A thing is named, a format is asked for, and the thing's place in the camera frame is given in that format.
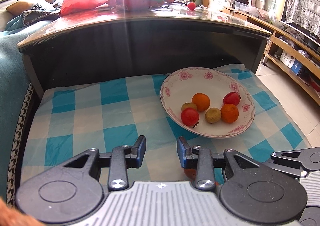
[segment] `white bowl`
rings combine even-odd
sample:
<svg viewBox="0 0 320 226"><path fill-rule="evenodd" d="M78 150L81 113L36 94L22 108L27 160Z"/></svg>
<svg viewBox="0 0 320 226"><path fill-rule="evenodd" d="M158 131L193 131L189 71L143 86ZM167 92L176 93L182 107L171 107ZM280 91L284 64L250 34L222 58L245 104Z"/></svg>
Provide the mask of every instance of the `white bowl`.
<svg viewBox="0 0 320 226"><path fill-rule="evenodd" d="M239 118L232 124L218 121L210 124L205 120L205 112L199 112L199 124L187 127L181 121L181 106L191 102L193 95L204 93L210 98L210 108L220 109L223 98L229 92L237 92L240 103L237 105ZM237 80L225 73L203 67L189 67L175 71L162 83L161 103L170 118L186 130L207 138L230 138L244 133L252 124L255 110L251 95Z"/></svg>

